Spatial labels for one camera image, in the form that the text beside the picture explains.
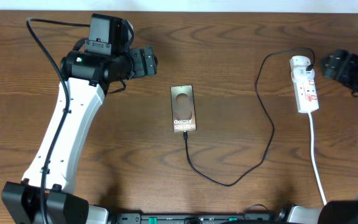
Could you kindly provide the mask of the Galaxy smartphone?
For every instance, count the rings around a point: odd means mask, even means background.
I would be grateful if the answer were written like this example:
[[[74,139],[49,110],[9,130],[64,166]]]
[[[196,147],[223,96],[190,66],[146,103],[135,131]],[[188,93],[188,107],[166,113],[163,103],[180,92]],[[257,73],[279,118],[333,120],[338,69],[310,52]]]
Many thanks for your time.
[[[196,131],[195,101],[192,85],[172,86],[170,88],[172,102],[173,131]]]

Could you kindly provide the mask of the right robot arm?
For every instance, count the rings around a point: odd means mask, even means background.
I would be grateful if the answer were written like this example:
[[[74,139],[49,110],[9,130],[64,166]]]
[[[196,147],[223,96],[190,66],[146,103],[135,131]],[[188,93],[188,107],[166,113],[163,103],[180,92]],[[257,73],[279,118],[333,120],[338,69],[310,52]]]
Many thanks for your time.
[[[269,110],[285,162],[279,223],[358,223],[358,53],[283,50]]]

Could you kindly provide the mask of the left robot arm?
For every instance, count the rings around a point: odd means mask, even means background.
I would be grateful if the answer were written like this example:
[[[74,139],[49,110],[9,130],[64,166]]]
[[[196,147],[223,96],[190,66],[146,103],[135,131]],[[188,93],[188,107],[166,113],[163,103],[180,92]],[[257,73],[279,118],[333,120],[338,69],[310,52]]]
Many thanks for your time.
[[[132,24],[93,14],[89,36],[53,68],[60,79],[57,104],[42,144],[19,183],[1,198],[16,223],[114,223],[112,212],[74,194],[81,152],[91,123],[113,82],[157,72],[150,46],[134,48]]]

